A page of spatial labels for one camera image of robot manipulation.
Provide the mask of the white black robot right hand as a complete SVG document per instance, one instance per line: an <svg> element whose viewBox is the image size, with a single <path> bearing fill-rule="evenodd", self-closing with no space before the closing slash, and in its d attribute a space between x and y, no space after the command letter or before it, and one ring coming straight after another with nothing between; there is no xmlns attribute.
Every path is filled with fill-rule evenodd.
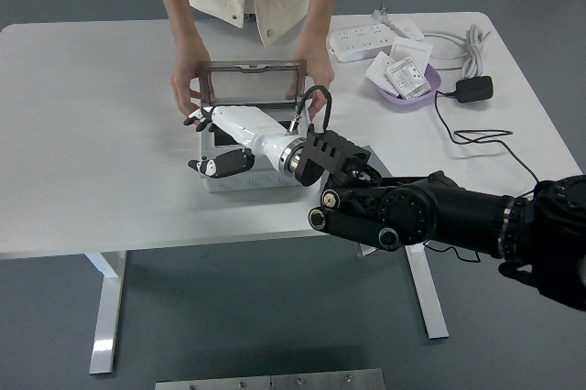
<svg viewBox="0 0 586 390"><path fill-rule="evenodd" d="M289 177L293 174L290 161L304 143L302 136L290 134L283 125L254 106L201 107L191 113L184 124L195 122L200 123L200 130L215 125L241 146L211 159L188 163L190 168L212 179L246 172L252 169L258 157L266 157L272 168Z"/></svg>

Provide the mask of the person's right hand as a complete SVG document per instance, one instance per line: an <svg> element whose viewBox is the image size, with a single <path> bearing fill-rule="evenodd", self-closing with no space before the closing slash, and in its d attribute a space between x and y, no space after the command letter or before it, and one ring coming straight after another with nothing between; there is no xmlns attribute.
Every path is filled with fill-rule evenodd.
<svg viewBox="0 0 586 390"><path fill-rule="evenodd" d="M190 115L198 108L193 100L199 100L201 93L192 90L190 84L198 77L200 65L210 59L210 54L201 39L184 41L176 46L170 86L176 105L184 116Z"/></svg>

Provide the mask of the person's left hand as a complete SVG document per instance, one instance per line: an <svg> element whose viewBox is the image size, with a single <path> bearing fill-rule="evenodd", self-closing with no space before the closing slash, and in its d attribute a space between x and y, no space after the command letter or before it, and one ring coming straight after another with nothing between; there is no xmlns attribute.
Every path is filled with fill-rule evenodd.
<svg viewBox="0 0 586 390"><path fill-rule="evenodd" d="M315 85L328 89L334 79L329 51L324 42L306 44L300 41L295 50L295 60L306 61L306 73ZM312 120L326 104L327 99L322 92L311 94L311 103L308 108L309 119Z"/></svg>

